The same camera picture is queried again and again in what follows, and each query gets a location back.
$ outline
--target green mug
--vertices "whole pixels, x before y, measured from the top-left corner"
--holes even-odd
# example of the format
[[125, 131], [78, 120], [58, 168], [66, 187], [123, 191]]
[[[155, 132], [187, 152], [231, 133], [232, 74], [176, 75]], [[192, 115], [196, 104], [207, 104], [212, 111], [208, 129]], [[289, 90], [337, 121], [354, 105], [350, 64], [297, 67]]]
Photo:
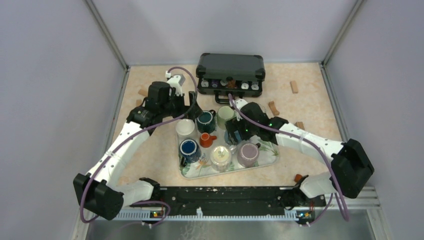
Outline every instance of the green mug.
[[226, 130], [225, 123], [228, 120], [233, 119], [236, 116], [234, 110], [229, 106], [223, 106], [216, 113], [216, 120], [218, 122], [218, 127], [222, 130]]

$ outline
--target teal mug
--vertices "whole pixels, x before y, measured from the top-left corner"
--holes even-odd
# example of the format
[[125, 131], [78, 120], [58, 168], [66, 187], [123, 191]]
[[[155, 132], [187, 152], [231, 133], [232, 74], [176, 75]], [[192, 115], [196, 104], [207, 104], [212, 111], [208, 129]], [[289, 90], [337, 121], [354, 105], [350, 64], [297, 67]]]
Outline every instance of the teal mug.
[[217, 123], [215, 122], [215, 110], [203, 111], [203, 113], [196, 118], [197, 129], [200, 133], [211, 134], [215, 131]]

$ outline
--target black bracket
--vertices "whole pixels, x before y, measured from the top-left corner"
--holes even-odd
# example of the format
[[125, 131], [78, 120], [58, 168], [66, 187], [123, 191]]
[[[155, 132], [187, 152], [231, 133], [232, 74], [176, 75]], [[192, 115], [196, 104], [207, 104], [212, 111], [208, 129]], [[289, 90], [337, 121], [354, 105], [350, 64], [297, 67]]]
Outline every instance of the black bracket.
[[[89, 180], [89, 175], [84, 176], [80, 173], [73, 179], [73, 188], [75, 189], [76, 198], [80, 205], [84, 189]], [[123, 195], [122, 192], [114, 191], [106, 186], [105, 180], [101, 182], [94, 180], [85, 197], [84, 208], [104, 219], [112, 220], [119, 214], [124, 204]]]
[[[331, 168], [343, 195], [355, 199], [373, 175], [374, 167], [358, 141], [349, 139], [342, 144], [340, 152], [331, 155], [333, 158]], [[336, 188], [332, 177], [330, 180]]]

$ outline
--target case lid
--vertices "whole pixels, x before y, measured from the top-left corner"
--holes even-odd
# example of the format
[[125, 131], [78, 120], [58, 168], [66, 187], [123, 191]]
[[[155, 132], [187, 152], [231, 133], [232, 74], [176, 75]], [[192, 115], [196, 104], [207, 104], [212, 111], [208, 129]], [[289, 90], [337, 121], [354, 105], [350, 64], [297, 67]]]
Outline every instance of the case lid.
[[263, 81], [264, 59], [260, 55], [203, 53], [196, 68], [196, 76], [204, 79]]

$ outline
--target tabletop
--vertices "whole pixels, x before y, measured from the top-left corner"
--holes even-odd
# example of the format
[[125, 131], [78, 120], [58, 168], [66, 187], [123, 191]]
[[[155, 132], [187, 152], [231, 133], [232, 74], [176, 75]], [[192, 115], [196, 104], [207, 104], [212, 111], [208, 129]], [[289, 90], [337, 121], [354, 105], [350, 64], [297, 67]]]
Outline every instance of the tabletop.
[[[154, 81], [166, 81], [165, 71], [170, 65], [132, 66], [126, 84], [122, 105], [117, 118], [113, 139], [122, 130], [129, 112], [136, 107], [136, 101], [144, 96], [140, 89], [147, 90]], [[196, 65], [181, 65], [194, 76]], [[305, 130], [323, 138], [341, 140], [330, 99], [318, 63], [268, 63], [266, 77], [260, 97], [245, 97], [266, 107], [271, 118], [268, 102], [274, 101], [279, 117], [291, 123], [303, 122]], [[172, 74], [184, 73], [173, 70]], [[190, 77], [183, 85], [185, 102], [189, 104], [188, 91], [194, 86]], [[298, 93], [292, 93], [290, 81], [296, 81]], [[204, 110], [218, 110], [222, 104], [215, 102], [215, 96], [199, 94], [199, 106]], [[179, 169], [175, 133], [176, 122], [156, 128], [153, 134], [135, 152], [119, 179], [119, 184], [128, 184], [146, 177], [161, 186], [292, 186], [296, 174], [316, 175], [326, 172], [325, 165], [291, 148], [279, 146], [279, 160], [269, 166], [246, 169], [215, 176], [186, 179]]]

